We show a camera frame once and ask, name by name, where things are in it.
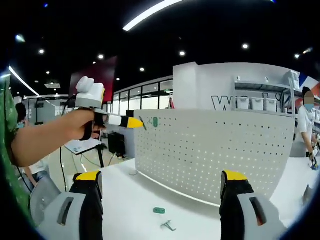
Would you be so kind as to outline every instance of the white box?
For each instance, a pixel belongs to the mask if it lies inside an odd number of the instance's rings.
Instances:
[[[269,112],[276,112],[277,111],[277,102],[276,99],[265,98],[264,99],[264,110]]]
[[[290,86],[290,83],[292,83],[292,86],[295,90],[300,89],[298,73],[292,70],[288,71],[281,80],[281,84],[283,85]]]
[[[264,99],[261,97],[251,97],[251,109],[263,111],[264,110]]]
[[[320,110],[315,111],[315,120],[320,121]]]
[[[245,96],[237,96],[236,103],[238,109],[249,109],[249,98]]]

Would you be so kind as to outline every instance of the person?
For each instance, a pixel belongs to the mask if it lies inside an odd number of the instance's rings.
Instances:
[[[25,105],[20,102],[20,103],[15,105],[15,109],[16,109],[16,112],[18,114],[17,128],[21,129],[21,128],[29,126],[29,122],[27,120],[27,110],[26,110]]]
[[[23,103],[18,103],[15,105],[17,116],[17,128],[21,129],[29,126],[28,120],[26,120],[27,110]],[[43,160],[38,161],[32,166],[26,166],[22,169],[23,175],[23,184],[22,187],[24,190],[30,194],[37,183],[43,178],[50,178],[49,173],[46,170],[46,164]]]
[[[294,148],[295,151],[299,151],[302,155],[304,155],[304,157],[309,157],[309,166],[312,170],[316,170],[318,168],[318,164],[312,147],[312,142],[317,145],[319,144],[317,138],[313,135],[313,126],[315,120],[313,108],[315,105],[315,97],[308,87],[304,87],[302,89],[302,95],[303,104],[300,107],[297,116],[298,134],[295,140],[297,144],[294,146]]]
[[[2,211],[2,217],[19,226],[19,231],[28,233],[32,239],[41,239],[33,228],[29,195],[22,189],[15,168],[32,166],[67,142],[82,139],[85,125],[94,120],[95,114],[78,109],[43,125],[17,128],[18,114],[9,84],[9,77],[0,78],[0,176],[5,193],[1,205],[16,207]],[[93,131],[100,129],[92,126]],[[98,136],[92,132],[92,138]]]

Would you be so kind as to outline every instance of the window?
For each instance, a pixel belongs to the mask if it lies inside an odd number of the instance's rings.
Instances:
[[[129,110],[141,109],[141,87],[130,90]]]
[[[158,109],[159,84],[142,87],[142,109]]]
[[[160,82],[160,109],[168,109],[170,103],[170,97],[173,99],[174,93],[174,81]]]
[[[113,105],[112,105],[112,113],[113,114],[119,114],[119,99],[120,95],[115,94],[113,97]]]
[[[129,91],[120,93],[120,115],[125,116],[128,110]]]

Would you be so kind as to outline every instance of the cable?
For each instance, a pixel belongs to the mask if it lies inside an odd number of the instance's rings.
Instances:
[[[91,164],[93,164],[93,165],[95,165],[95,166],[97,166],[97,167],[99,167],[99,168],[101,168],[101,166],[99,166],[99,165],[97,165],[97,164],[95,164],[95,163],[93,163],[92,161],[90,161],[88,158],[86,158],[86,157],[84,157],[89,163],[91,163]]]
[[[112,159],[114,158],[115,155],[116,155],[116,152],[113,154],[112,158],[110,159],[110,162],[109,162],[109,164],[108,164],[108,167],[110,166],[111,161],[112,161]]]
[[[7,92],[7,81],[4,81],[4,131],[7,131],[8,129],[8,123],[7,123],[7,106],[6,106],[6,100],[7,100],[7,95],[6,95],[6,92]],[[14,162],[16,162],[16,159],[15,159],[15,156],[14,156],[14,152],[12,150],[12,147],[11,147],[11,144],[10,144],[10,151],[12,153],[12,158],[14,159]],[[30,191],[30,193],[32,193],[31,189],[29,188],[29,186],[27,185],[26,183],[26,180],[24,179],[24,177],[22,176],[22,173],[20,171],[20,168],[15,165],[16,169],[18,170],[25,186],[28,188],[28,190]]]
[[[74,95],[74,96],[68,98],[68,100],[65,102],[61,117],[65,114],[65,110],[66,110],[66,107],[67,107],[69,101],[72,100],[72,99],[75,99],[76,97],[77,97],[77,95]],[[60,166],[61,166],[61,171],[62,171],[62,175],[63,175],[64,189],[67,192],[66,176],[65,176],[64,167],[62,165],[62,147],[60,147]]]

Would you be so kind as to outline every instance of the black stand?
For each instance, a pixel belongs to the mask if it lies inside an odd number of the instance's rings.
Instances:
[[[99,161],[100,161],[101,168],[105,167],[104,159],[103,159],[103,156],[102,156],[102,151],[104,149],[106,149],[106,148],[107,148],[106,145],[104,145],[103,143],[96,146],[96,149],[98,151],[98,156],[99,156]]]

